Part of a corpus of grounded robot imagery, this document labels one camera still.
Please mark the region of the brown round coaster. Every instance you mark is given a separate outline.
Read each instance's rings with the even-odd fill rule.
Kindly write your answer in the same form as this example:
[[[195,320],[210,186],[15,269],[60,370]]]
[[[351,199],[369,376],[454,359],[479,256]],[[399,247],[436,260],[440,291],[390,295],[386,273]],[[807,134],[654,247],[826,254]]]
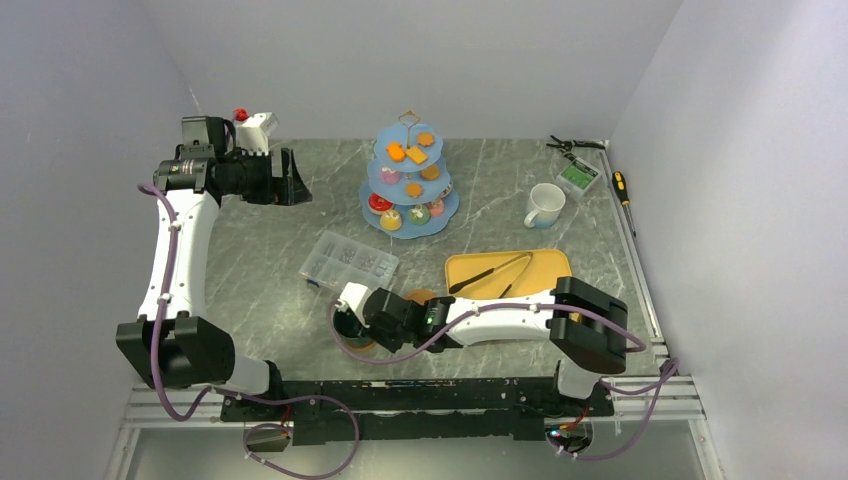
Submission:
[[[413,289],[408,291],[404,299],[408,301],[412,301],[418,305],[426,306],[427,303],[436,298],[437,294],[429,289]]]
[[[344,345],[354,352],[365,352],[373,349],[377,343],[370,338],[343,338]]]

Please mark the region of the gold black serving tongs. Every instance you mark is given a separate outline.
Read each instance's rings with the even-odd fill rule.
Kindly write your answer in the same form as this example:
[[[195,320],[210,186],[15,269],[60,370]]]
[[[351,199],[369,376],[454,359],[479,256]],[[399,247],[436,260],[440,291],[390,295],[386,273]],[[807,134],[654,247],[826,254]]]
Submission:
[[[506,298],[517,292],[533,257],[530,251],[452,256],[445,263],[448,294],[478,300]]]

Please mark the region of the yellow cupcake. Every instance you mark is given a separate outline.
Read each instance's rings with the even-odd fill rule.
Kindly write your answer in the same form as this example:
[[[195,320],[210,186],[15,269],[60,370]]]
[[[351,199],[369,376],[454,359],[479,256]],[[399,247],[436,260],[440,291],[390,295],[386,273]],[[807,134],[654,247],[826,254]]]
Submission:
[[[388,209],[380,215],[380,226],[387,231],[397,231],[403,225],[400,213],[395,209]]]

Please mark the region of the red donut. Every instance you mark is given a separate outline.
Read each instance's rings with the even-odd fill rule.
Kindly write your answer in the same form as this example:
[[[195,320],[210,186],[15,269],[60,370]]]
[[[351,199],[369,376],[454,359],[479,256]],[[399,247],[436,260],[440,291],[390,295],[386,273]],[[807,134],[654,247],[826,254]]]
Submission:
[[[392,202],[376,193],[371,193],[369,195],[367,205],[369,211],[377,216],[381,216],[383,213],[394,208],[394,204]]]

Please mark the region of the green cupcake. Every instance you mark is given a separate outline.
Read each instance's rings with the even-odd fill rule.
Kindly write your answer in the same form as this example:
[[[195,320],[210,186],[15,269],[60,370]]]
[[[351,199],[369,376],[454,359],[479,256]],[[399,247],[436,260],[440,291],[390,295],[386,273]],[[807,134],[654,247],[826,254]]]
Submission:
[[[417,204],[408,210],[408,220],[414,225],[424,225],[430,218],[430,210],[425,204]]]

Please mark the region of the purple cupcake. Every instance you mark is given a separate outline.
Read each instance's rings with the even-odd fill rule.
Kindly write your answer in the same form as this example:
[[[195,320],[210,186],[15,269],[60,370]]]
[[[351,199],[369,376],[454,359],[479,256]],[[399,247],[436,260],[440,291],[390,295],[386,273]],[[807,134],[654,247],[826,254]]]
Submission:
[[[402,179],[402,173],[388,168],[382,167],[379,173],[379,180],[386,185],[395,185]]]

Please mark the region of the yellow serving tray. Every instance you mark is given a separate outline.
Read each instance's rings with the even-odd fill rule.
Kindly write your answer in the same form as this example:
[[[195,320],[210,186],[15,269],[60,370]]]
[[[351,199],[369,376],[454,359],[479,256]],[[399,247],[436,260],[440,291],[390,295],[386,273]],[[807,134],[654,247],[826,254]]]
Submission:
[[[506,298],[528,296],[543,290],[550,290],[560,277],[571,275],[566,255],[557,249],[522,250],[534,254],[528,271],[522,277],[517,292]]]

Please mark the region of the blue three-tier cake stand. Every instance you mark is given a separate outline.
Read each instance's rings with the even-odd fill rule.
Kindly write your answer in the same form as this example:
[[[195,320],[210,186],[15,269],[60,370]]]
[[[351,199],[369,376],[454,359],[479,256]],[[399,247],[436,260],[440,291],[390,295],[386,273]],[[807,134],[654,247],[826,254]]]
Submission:
[[[435,135],[435,144],[429,148],[421,148],[427,152],[427,162],[416,165],[407,157],[403,162],[393,162],[388,158],[386,147],[390,142],[400,142],[405,150],[417,146],[416,135],[422,131],[429,131]],[[441,232],[448,225],[451,217],[457,212],[460,204],[458,193],[455,191],[453,179],[448,172],[446,159],[443,154],[444,139],[436,133],[433,127],[423,123],[419,115],[408,110],[401,114],[396,123],[382,129],[376,137],[373,145],[373,159],[367,166],[367,180],[360,187],[359,196],[365,221],[377,230],[396,239],[415,239],[431,236]],[[423,180],[419,172],[436,164],[441,169],[440,177],[435,181]],[[386,185],[379,180],[382,167],[388,167],[402,173],[402,179],[395,185]],[[420,183],[423,186],[423,194],[418,199],[413,199],[405,194],[404,187],[410,182]],[[424,225],[414,225],[408,220],[408,210],[417,204],[427,204],[436,198],[447,187],[453,184],[453,191],[443,200],[445,204],[444,214],[438,218],[430,218]],[[402,227],[397,231],[384,230],[380,224],[380,216],[372,214],[368,209],[368,197],[376,193],[394,204],[403,219]]]

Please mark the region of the flower shaped orange cookie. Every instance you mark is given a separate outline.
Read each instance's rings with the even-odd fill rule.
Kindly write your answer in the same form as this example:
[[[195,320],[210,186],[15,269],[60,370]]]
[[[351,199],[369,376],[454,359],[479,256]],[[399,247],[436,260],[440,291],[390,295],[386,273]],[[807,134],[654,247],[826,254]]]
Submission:
[[[413,199],[418,199],[423,194],[423,186],[420,183],[410,182],[404,187],[405,194]]]

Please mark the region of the white chocolate drizzle donut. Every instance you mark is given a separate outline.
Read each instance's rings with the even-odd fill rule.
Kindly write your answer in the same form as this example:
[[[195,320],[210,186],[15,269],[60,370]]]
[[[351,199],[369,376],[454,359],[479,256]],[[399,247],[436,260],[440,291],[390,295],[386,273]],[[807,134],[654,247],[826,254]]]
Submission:
[[[447,187],[439,194],[439,198],[444,199],[445,197],[450,195],[452,191],[453,191],[453,184],[449,183],[447,185]]]

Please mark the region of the square yellow cracker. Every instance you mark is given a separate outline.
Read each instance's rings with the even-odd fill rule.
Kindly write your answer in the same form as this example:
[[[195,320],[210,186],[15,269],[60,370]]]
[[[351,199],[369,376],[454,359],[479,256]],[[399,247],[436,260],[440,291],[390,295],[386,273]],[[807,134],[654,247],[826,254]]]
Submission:
[[[429,155],[418,146],[411,147],[405,151],[406,157],[416,165],[423,164],[428,161]]]

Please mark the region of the round orange biscuit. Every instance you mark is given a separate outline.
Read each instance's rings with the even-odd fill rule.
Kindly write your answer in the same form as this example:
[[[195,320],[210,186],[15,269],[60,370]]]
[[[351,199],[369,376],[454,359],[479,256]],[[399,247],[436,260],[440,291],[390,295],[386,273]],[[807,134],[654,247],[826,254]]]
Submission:
[[[419,172],[421,178],[426,181],[435,181],[440,177],[441,169],[438,165],[432,164]]]

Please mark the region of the white mug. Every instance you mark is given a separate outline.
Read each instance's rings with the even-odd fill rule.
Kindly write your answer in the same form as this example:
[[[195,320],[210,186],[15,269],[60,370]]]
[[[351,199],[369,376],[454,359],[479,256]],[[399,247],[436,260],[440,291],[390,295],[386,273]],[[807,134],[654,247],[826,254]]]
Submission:
[[[524,226],[535,229],[551,227],[558,220],[565,203],[566,195],[556,184],[535,185],[527,201]]]

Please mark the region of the dark green mug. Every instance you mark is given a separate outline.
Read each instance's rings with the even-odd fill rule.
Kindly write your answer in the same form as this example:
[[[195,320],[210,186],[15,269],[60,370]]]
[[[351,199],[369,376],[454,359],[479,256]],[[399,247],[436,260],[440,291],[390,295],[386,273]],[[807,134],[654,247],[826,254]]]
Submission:
[[[366,328],[351,314],[337,310],[333,314],[332,325],[342,341],[343,338],[370,338]]]

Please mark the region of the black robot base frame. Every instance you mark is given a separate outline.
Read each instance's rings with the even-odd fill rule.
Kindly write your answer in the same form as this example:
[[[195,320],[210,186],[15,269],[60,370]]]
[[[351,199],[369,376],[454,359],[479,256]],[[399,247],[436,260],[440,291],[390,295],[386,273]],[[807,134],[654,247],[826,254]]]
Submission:
[[[221,419],[230,423],[290,422],[296,446],[359,438],[417,440],[510,437],[533,441],[546,421],[610,417],[609,391],[586,399],[559,393],[551,377],[443,380],[284,381],[275,405],[226,395]]]

